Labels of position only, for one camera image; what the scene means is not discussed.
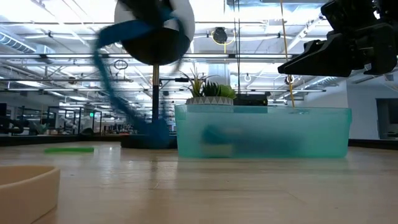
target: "yellow rope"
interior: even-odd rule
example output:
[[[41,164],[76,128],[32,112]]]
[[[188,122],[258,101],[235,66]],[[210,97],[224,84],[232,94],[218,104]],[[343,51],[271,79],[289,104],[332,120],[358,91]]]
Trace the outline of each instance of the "yellow rope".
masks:
[[[284,30],[285,56],[286,56],[286,62],[288,62],[289,58],[287,56],[287,40],[286,40],[286,28],[285,28],[285,19],[284,19],[284,1],[283,0],[280,0],[280,11],[282,13],[282,27]],[[290,97],[292,99],[293,108],[295,108],[292,80],[293,80],[292,76],[287,75],[287,81],[289,82]]]
[[[235,41],[235,38],[236,38],[235,32],[234,32],[234,39],[232,39],[229,43],[223,43],[223,44],[217,43],[217,41],[214,40],[213,34],[214,34],[214,31],[211,32],[211,39],[214,41],[214,43],[216,43],[218,45],[224,45],[224,54],[226,54],[226,46],[229,44],[232,44]]]

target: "white plant pot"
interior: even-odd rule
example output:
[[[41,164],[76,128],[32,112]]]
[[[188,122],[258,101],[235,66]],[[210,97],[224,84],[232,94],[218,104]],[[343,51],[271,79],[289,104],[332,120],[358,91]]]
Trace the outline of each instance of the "white plant pot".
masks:
[[[204,96],[187,99],[187,105],[229,105],[233,106],[234,101],[228,97]]]

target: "white wall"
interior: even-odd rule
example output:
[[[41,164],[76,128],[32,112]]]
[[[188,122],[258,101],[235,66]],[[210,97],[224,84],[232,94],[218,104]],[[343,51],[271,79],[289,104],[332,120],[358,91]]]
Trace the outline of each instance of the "white wall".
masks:
[[[353,112],[351,139],[380,139],[376,99],[398,98],[385,86],[348,85],[348,105]]]
[[[347,83],[342,81],[338,86],[325,88],[324,93],[309,93],[304,101],[297,101],[299,107],[324,107],[324,108],[347,108]]]

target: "green strip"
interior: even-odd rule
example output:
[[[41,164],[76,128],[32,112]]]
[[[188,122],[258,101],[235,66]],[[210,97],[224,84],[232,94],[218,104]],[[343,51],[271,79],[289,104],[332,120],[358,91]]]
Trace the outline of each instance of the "green strip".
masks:
[[[93,147],[68,147],[68,148],[48,148],[44,150],[45,153],[53,153],[53,152],[94,152]]]

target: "blue cloth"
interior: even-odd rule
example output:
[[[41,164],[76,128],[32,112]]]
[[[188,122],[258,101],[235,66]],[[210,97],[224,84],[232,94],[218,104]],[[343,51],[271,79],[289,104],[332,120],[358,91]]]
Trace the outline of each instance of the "blue cloth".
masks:
[[[164,21],[175,19],[178,24],[180,40],[185,37],[185,32],[181,21],[172,16],[171,12],[164,9],[162,12],[162,19]],[[124,40],[134,40],[138,37],[146,35],[156,28],[150,26],[144,21],[135,20],[127,21],[119,24],[115,24],[104,28],[98,34],[98,40],[96,41],[94,50],[94,63],[98,68],[102,78],[106,91],[109,93],[111,103],[119,110],[124,112],[134,122],[134,129],[138,130],[141,134],[146,135],[146,141],[148,144],[155,144],[157,147],[165,147],[169,143],[169,129],[167,126],[165,116],[157,122],[147,124],[142,118],[138,117],[138,112],[132,109],[127,103],[125,103],[120,97],[118,97],[113,91],[112,84],[110,82],[110,74],[105,69],[103,60],[100,57],[99,49],[116,42]],[[183,55],[184,49],[180,47],[179,55]]]

